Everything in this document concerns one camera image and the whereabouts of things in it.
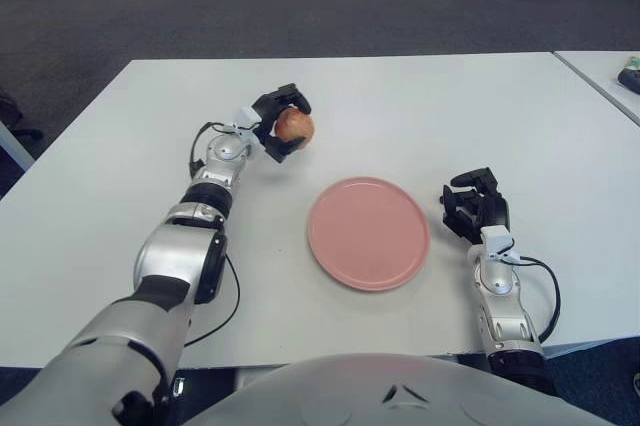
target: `pink plate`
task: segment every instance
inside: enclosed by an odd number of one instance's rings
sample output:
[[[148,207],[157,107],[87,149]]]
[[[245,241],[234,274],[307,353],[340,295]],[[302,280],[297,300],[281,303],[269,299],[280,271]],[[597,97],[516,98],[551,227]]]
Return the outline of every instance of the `pink plate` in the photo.
[[[418,205],[376,178],[345,179],[326,189],[311,209],[307,235],[327,273],[365,291],[406,283],[429,251],[429,227]]]

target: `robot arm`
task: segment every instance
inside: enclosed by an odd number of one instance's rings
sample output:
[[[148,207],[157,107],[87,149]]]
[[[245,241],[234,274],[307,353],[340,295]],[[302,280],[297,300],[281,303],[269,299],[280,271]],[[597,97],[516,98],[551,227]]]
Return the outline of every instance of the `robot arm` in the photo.
[[[497,190],[489,168],[456,176],[453,192],[444,186],[440,201],[443,222],[473,245],[467,260],[473,268],[479,330],[492,372],[498,376],[557,395],[545,371],[544,353],[533,322],[520,302],[520,279],[513,270],[520,256],[509,232],[509,207]]]
[[[258,146],[281,162],[304,140],[270,135],[278,115],[293,106],[311,112],[295,85],[284,86],[241,110],[236,123],[222,125],[206,162],[192,159],[185,195],[140,250],[134,293],[98,313],[4,405],[1,424],[132,426],[164,415],[195,305],[218,292],[224,224],[240,172]]]

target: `table leg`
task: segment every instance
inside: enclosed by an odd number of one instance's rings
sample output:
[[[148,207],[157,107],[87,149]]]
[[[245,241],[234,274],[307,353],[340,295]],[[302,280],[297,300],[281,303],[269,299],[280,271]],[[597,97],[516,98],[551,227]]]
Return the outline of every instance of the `table leg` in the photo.
[[[33,164],[34,159],[24,146],[11,134],[11,131],[0,121],[0,146],[18,165],[26,171]]]

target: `cable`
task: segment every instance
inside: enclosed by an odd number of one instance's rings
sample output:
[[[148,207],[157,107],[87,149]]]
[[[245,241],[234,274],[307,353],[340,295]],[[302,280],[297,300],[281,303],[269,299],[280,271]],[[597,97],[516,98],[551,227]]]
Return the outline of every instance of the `cable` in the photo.
[[[229,257],[229,255],[225,254],[224,257],[229,263],[229,267],[231,268],[231,272],[233,273],[233,279],[235,279],[236,281],[236,289],[238,291],[238,296],[236,298],[236,305],[233,307],[233,311],[231,312],[231,314],[220,325],[216,326],[211,331],[203,334],[202,336],[198,336],[197,338],[192,339],[191,341],[187,341],[184,344],[185,348],[188,348],[189,346],[196,344],[197,342],[202,341],[203,339],[208,338],[212,334],[220,331],[222,328],[224,328],[227,325],[227,323],[229,323],[229,321],[233,319],[233,317],[236,314],[236,311],[238,311],[238,306],[240,306],[240,281],[238,280],[238,273],[236,273],[236,268],[233,267],[233,263],[231,262],[231,258]]]
[[[504,254],[507,251],[509,251],[510,249],[512,249],[515,245],[516,245],[516,240],[511,238],[511,246],[507,246],[506,248],[501,249],[500,251],[498,251],[497,254]]]
[[[222,133],[222,134],[233,134],[233,131],[225,131],[224,129],[218,129],[218,128],[224,128],[225,124],[224,123],[211,123],[211,128],[218,132],[218,133]]]
[[[547,272],[551,276],[551,279],[553,280],[553,287],[555,289],[555,295],[556,295],[556,300],[555,300],[556,305],[553,308],[553,314],[551,315],[549,324],[547,325],[545,330],[540,335],[538,335],[538,341],[540,341],[540,344],[542,344],[547,340],[547,338],[549,338],[549,336],[551,336],[551,333],[553,333],[553,330],[556,329],[556,324],[558,323],[558,318],[560,317],[560,305],[561,305],[560,286],[558,285],[558,279],[556,278],[556,275],[554,274],[553,270],[549,266],[547,266],[545,263],[543,263],[539,259],[532,258],[529,256],[520,256],[520,259],[522,259],[523,261],[529,261],[529,262],[523,263],[523,264],[511,263],[509,261],[504,261],[504,260],[500,260],[500,262],[504,264],[509,264],[511,266],[540,266],[547,270]]]
[[[204,133],[209,128],[213,128],[214,130],[218,131],[215,126],[220,124],[222,123],[204,123],[204,125],[196,133],[196,137],[193,138],[193,143],[191,143],[191,151],[189,152],[189,175],[192,179],[196,175],[198,170],[204,166],[204,162],[201,159],[197,161],[193,159],[193,154],[195,152],[198,139],[200,138],[200,136],[202,136],[202,133]]]
[[[237,126],[238,129],[242,129],[243,131],[251,131],[252,129],[256,128],[257,126],[260,125],[260,121],[257,121],[255,123],[253,123],[251,126],[249,127],[245,127],[245,126]]]

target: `table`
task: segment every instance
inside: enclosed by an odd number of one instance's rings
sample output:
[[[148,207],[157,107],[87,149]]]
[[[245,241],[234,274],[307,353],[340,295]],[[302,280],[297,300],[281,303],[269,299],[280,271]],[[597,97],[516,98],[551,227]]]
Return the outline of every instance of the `table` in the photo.
[[[640,95],[618,82],[629,57],[640,57],[640,51],[556,51],[555,55],[640,126]]]
[[[316,136],[283,164],[261,155],[247,165],[227,224],[241,305],[185,350],[182,367],[479,351],[468,244],[441,223],[438,196],[482,166],[509,200],[518,250],[560,281],[548,344],[637,334],[640,163],[627,152],[640,149],[640,130],[551,54],[133,61],[0,201],[0,364],[42,366],[129,295],[138,249],[189,183],[198,128],[288,82],[311,102]],[[341,286],[306,243],[314,199],[358,175],[404,188],[431,227],[424,268],[396,290]],[[552,286],[536,268],[522,283],[541,331]],[[191,335],[234,300],[227,274]]]

